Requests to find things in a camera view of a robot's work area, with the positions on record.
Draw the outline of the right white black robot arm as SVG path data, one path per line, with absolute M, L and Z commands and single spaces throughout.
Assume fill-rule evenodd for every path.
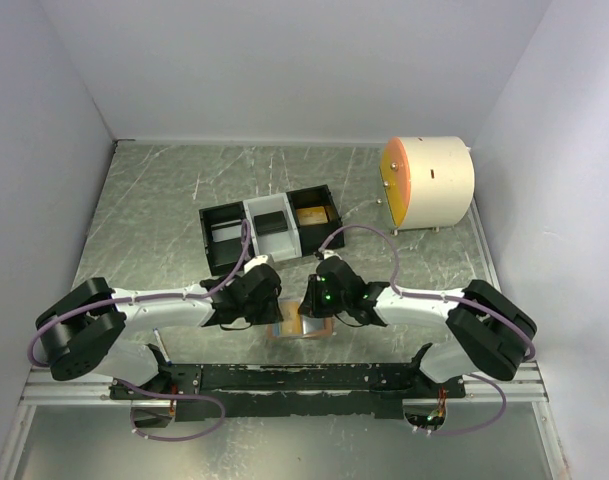
M 345 313 L 361 326 L 445 325 L 449 338 L 423 345 L 400 380 L 373 384 L 384 395 L 427 398 L 446 382 L 476 372 L 510 381 L 535 355 L 535 322 L 483 280 L 460 290 L 403 289 L 366 282 L 341 257 L 330 256 L 309 276 L 298 312 L 309 318 Z

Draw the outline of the orange leather card holder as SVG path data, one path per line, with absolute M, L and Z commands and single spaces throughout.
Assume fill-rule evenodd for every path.
M 300 303 L 296 300 L 280 300 L 282 320 L 267 327 L 267 336 L 272 340 L 310 340 L 332 336 L 332 318 L 313 318 L 298 313 Z

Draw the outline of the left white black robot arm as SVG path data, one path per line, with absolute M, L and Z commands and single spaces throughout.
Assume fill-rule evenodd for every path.
M 83 282 L 49 307 L 35 322 L 37 343 L 56 381 L 90 373 L 134 384 L 146 398 L 165 395 L 171 375 L 155 345 L 134 336 L 170 327 L 230 326 L 281 321 L 281 279 L 267 263 L 254 264 L 240 275 L 172 290 L 129 291 L 111 288 L 103 277 Z

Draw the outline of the gold VIP card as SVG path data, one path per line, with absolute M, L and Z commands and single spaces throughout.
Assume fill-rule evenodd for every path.
M 304 334 L 302 320 L 299 317 L 285 319 L 274 326 L 275 337 L 301 337 Z

